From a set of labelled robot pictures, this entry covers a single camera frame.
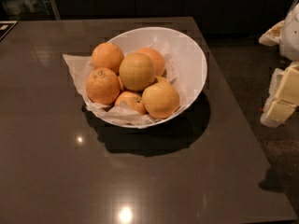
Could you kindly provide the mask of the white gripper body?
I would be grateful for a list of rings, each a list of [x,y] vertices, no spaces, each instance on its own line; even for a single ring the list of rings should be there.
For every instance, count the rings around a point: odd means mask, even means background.
[[[280,32],[280,54],[291,61],[299,61],[299,4],[287,15]]]

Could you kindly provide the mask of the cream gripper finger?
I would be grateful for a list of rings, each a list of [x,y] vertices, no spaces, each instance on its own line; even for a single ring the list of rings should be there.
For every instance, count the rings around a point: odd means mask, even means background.
[[[277,24],[268,29],[259,38],[259,43],[265,46],[275,46],[280,42],[281,28],[284,21],[279,21]]]
[[[285,70],[276,68],[268,92],[261,124],[276,128],[284,124],[299,106],[299,62],[291,62]]]

